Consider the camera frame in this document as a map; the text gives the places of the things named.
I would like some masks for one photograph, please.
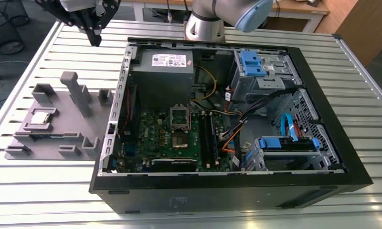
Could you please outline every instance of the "yellow wire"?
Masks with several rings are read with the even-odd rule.
[[[205,96],[205,97],[192,99],[193,101],[198,101],[198,100],[205,100],[205,99],[210,98],[212,95],[216,93],[216,91],[217,91],[217,80],[216,80],[216,77],[214,77],[213,73],[212,73],[206,68],[204,68],[204,67],[200,66],[200,65],[194,65],[194,67],[201,68],[201,69],[212,76],[213,81],[214,81],[214,89],[213,89],[213,92],[212,92],[208,96]]]

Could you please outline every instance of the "motherboard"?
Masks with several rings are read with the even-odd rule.
[[[230,171],[228,154],[221,154],[220,114],[189,112],[186,107],[170,111],[145,111],[137,147],[123,146],[125,167],[131,172]]]

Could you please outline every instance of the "green circuit board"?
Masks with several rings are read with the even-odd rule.
[[[176,148],[176,144],[185,144],[186,142],[176,142],[177,136],[172,129],[170,112],[143,112],[141,118],[139,141],[137,145],[137,155],[129,158],[131,170],[142,172],[142,162],[150,158],[178,158],[193,159],[198,161],[198,171],[229,171],[230,159],[226,156],[220,158],[220,165],[206,168],[202,164],[202,149],[200,139],[200,113],[186,114],[186,112],[176,112],[173,122],[182,124],[189,115],[192,127],[182,132],[182,136],[188,136],[188,147]],[[216,132],[224,131],[224,120],[221,115],[214,116]]]

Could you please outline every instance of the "ram slot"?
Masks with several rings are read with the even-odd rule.
[[[214,124],[214,116],[210,114],[210,123],[212,123],[212,136],[213,136],[213,151],[214,151],[214,160],[216,165],[220,165],[220,156],[218,156],[218,142],[217,142],[217,132],[216,132],[216,124]]]
[[[206,115],[200,116],[200,138],[202,151],[202,164],[205,168],[212,168],[214,164],[212,120]]]

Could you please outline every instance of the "blue plastic latch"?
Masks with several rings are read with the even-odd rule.
[[[281,140],[278,137],[265,137],[268,148],[282,148]]]
[[[250,159],[250,156],[253,156],[253,150],[249,151],[246,158],[245,158],[245,161],[248,161]]]
[[[268,76],[262,69],[262,60],[254,51],[241,51],[241,62],[245,68],[245,76]]]
[[[320,149],[320,141],[317,138],[313,138],[313,144],[317,149]]]
[[[260,146],[261,146],[261,148],[266,148],[265,139],[260,139]]]

